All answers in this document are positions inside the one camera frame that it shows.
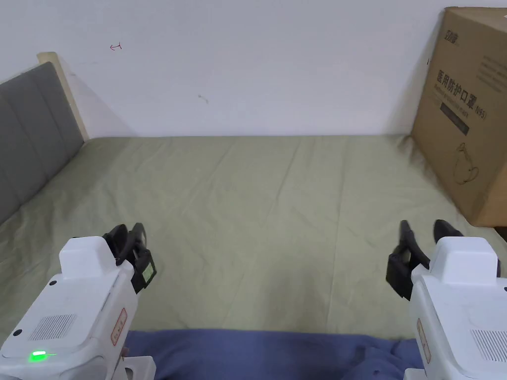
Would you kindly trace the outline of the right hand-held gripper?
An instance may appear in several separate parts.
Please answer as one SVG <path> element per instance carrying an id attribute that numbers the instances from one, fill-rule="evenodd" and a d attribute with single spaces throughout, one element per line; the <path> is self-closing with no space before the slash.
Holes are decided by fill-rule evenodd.
<path id="1" fill-rule="evenodd" d="M 507 281 L 498 257 L 481 237 L 463 237 L 435 220 L 435 252 L 429 259 L 407 220 L 388 257 L 386 280 L 409 301 L 423 369 L 406 380 L 504 380 L 507 377 Z"/>

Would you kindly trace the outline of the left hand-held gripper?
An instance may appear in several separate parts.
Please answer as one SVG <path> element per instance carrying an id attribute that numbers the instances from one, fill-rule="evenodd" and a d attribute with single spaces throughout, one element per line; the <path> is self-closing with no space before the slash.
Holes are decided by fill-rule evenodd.
<path id="1" fill-rule="evenodd" d="M 130 263 L 147 255 L 146 243 L 143 223 L 69 239 L 59 253 L 61 273 L 1 347 L 1 379 L 154 379 L 151 356 L 122 352 L 139 298 Z"/>

